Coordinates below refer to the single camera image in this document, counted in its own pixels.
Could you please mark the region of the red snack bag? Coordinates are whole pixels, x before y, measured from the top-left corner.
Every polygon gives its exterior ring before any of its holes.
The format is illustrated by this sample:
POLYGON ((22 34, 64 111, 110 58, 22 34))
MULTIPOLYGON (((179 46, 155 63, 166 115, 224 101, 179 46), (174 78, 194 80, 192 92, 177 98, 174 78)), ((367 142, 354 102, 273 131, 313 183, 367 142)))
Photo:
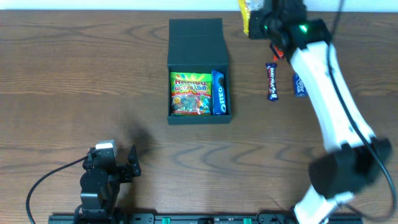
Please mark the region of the red snack bag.
POLYGON ((270 44, 270 48, 274 54, 273 60, 274 61, 279 61, 279 60, 283 60, 285 59, 284 57, 284 53, 283 51, 281 51, 280 49, 277 48, 276 45, 274 45, 273 43, 270 44))

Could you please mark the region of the yellow snack bag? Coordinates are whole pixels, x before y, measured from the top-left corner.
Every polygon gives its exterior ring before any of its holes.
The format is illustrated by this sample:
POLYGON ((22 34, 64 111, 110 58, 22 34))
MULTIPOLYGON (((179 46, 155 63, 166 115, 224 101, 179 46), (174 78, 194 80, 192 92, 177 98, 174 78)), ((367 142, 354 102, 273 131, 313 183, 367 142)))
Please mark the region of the yellow snack bag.
POLYGON ((264 0, 238 0, 239 8, 243 18, 243 32, 249 35, 249 20, 252 11, 263 8, 264 0))

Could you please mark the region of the blue Oreo pack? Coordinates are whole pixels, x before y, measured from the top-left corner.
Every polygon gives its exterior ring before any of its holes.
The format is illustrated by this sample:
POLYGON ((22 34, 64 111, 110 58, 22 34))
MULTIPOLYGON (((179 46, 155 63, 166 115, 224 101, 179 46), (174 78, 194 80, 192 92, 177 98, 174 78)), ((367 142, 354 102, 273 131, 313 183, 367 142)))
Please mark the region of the blue Oreo pack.
POLYGON ((227 112, 227 104, 226 104, 226 93, 225 93, 225 80, 224 74, 212 70, 212 100, 213 100, 213 109, 212 115, 221 116, 225 115, 227 112))

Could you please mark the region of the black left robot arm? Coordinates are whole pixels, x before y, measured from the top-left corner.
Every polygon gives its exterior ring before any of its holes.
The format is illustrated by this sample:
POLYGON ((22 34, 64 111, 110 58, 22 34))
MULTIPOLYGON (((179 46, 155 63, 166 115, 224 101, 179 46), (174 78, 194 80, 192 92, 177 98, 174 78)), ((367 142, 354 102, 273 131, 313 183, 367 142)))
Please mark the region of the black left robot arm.
POLYGON ((136 146, 125 164, 116 162, 115 141, 101 141, 91 147, 83 161, 80 179, 81 205, 75 209, 73 223, 123 223, 125 215, 116 208, 120 185, 141 175, 136 146))

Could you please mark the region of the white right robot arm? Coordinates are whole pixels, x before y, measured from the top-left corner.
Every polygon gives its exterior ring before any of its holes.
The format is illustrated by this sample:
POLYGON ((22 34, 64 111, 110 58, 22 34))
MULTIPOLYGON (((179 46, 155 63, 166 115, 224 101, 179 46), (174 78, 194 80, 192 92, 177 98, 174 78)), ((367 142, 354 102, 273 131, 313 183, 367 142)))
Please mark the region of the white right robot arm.
POLYGON ((388 139, 378 139, 361 116, 341 73, 333 45, 334 29, 310 20, 301 0, 241 1, 244 32, 268 39, 303 81, 315 110, 326 155, 309 167, 310 187, 287 223, 329 223, 333 212, 383 174, 391 189, 393 216, 397 192, 385 163, 392 154, 388 139))

